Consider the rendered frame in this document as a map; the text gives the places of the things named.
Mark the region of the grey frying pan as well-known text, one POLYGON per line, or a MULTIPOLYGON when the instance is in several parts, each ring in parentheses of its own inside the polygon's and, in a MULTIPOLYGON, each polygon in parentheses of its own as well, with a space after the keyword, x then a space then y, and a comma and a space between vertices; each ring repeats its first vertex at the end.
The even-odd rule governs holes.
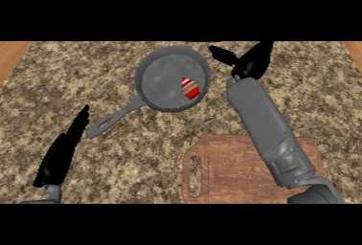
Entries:
POLYGON ((136 98, 89 127, 86 136, 101 135, 123 116, 145 105, 162 112, 190 109, 209 92, 210 78, 209 62, 190 47, 169 46, 151 52, 136 70, 136 98), (193 100, 182 94, 182 77, 191 78, 200 86, 201 94, 193 100))

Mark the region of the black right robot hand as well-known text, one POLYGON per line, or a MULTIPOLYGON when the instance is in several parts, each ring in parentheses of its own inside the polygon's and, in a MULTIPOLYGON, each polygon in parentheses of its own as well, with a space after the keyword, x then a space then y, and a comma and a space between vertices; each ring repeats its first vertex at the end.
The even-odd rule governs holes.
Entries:
POLYGON ((210 47, 213 58, 233 66, 233 76, 240 78, 261 79, 269 64, 271 64, 271 53, 274 49, 272 41, 261 41, 247 51, 247 53, 237 57, 235 53, 222 49, 216 46, 210 47))

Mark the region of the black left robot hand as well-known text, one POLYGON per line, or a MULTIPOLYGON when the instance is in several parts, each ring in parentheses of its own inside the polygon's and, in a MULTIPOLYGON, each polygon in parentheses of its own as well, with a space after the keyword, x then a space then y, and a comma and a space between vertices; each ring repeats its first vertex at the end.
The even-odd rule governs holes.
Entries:
POLYGON ((66 180, 73 163, 77 144, 83 137, 85 128, 89 124, 89 105, 74 118, 70 129, 55 139, 43 158, 33 186, 60 186, 66 180))

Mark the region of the brown wooden cutting board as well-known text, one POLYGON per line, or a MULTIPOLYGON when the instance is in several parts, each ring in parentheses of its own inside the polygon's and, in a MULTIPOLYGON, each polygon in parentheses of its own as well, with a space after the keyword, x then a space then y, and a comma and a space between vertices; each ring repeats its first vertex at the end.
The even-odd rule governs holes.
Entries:
POLYGON ((272 203, 306 191, 281 188, 264 163, 252 139, 244 135, 204 134, 187 150, 182 162, 181 193, 185 203, 272 203), (191 196, 190 163, 201 159, 201 193, 191 196))

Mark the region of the red and white cupcake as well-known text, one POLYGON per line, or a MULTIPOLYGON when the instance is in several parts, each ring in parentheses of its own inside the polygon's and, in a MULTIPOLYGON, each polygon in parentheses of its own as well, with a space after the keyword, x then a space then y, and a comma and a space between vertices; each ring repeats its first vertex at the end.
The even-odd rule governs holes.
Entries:
POLYGON ((190 100, 196 99, 200 96, 201 94, 200 86, 199 83, 191 78, 187 77, 181 78, 181 91, 190 100))

